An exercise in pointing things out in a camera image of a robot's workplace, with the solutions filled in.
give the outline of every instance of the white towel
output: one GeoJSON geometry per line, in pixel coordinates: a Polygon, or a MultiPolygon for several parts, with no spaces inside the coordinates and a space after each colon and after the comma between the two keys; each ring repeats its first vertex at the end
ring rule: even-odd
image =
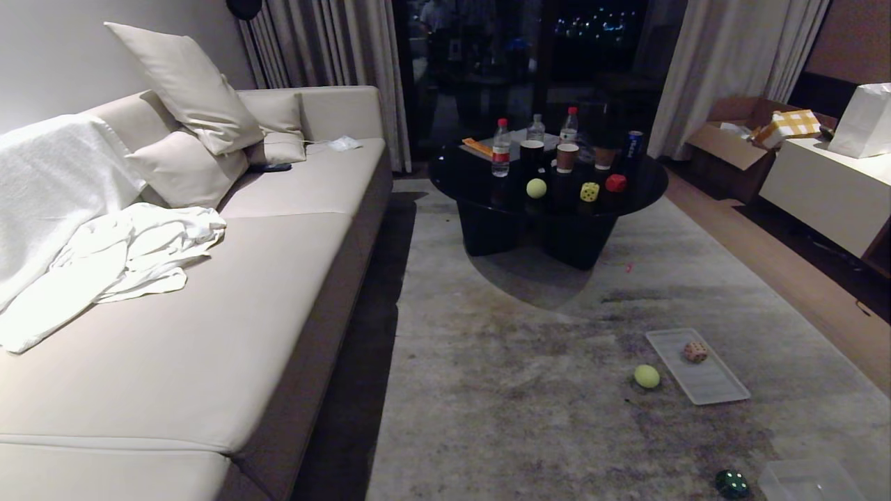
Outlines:
{"type": "Polygon", "coordinates": [[[213,209],[136,203],[84,223],[40,276],[0,313],[0,346],[22,353],[93,302],[185,286],[182,266],[223,236],[213,209]]]}
{"type": "Polygon", "coordinates": [[[86,221],[133,203],[145,182],[102,120],[63,115],[0,136],[0,311],[46,272],[86,221]]]}

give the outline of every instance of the table leg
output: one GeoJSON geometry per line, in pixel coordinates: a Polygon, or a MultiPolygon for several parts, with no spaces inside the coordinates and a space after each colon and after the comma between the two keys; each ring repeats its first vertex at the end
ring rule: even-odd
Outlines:
{"type": "Polygon", "coordinates": [[[486,256],[517,247],[525,220],[490,209],[458,202],[464,249],[470,256],[486,256]]]}
{"type": "Polygon", "coordinates": [[[548,221],[543,230],[544,252],[571,267],[588,270],[597,262],[617,218],[548,221]]]}

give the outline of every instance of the sheer curtain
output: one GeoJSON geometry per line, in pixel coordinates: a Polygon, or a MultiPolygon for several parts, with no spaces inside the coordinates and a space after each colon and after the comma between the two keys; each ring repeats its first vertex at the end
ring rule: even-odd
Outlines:
{"type": "Polygon", "coordinates": [[[379,88],[390,165],[410,172],[393,28],[389,0],[266,0],[257,18],[241,21],[259,88],[379,88]]]}
{"type": "Polygon", "coordinates": [[[684,142],[718,99],[789,99],[829,2],[690,0],[653,123],[649,156],[688,158],[684,142]]]}

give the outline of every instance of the white pillow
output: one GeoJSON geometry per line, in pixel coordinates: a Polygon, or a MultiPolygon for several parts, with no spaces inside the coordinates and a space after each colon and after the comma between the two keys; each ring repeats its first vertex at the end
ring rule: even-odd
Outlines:
{"type": "Polygon", "coordinates": [[[171,208],[215,209],[248,169],[244,152],[211,155],[193,133],[184,130],[140,148],[127,160],[171,208]]]}
{"type": "Polygon", "coordinates": [[[161,101],[215,155],[263,139],[257,119],[189,37],[106,22],[139,60],[161,101]]]}
{"type": "Polygon", "coordinates": [[[245,152],[250,165],[294,163],[307,159],[303,133],[300,131],[267,132],[262,143],[250,146],[245,152]]]}
{"type": "Polygon", "coordinates": [[[240,90],[238,97],[264,132],[300,130],[300,97],[296,89],[240,90]]]}

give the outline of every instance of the black round table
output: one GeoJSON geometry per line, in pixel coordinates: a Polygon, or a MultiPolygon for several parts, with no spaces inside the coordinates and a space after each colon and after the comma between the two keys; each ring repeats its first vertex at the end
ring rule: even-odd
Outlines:
{"type": "Polygon", "coordinates": [[[577,162],[571,174],[553,171],[554,155],[544,155],[542,172],[524,171],[515,160],[507,177],[494,177],[490,161],[458,145],[446,146],[435,156],[430,180],[458,202],[464,249],[469,255],[509,251],[531,229],[539,233],[549,256],[572,267],[591,269],[616,220],[650,206],[668,187],[665,169],[646,156],[636,167],[622,172],[628,180],[625,191],[610,193],[602,186],[604,175],[593,165],[577,162]],[[526,194],[532,177],[547,183],[547,194],[541,199],[526,194]],[[582,184],[591,181],[601,184],[600,196],[595,202],[582,201],[582,184]]]}

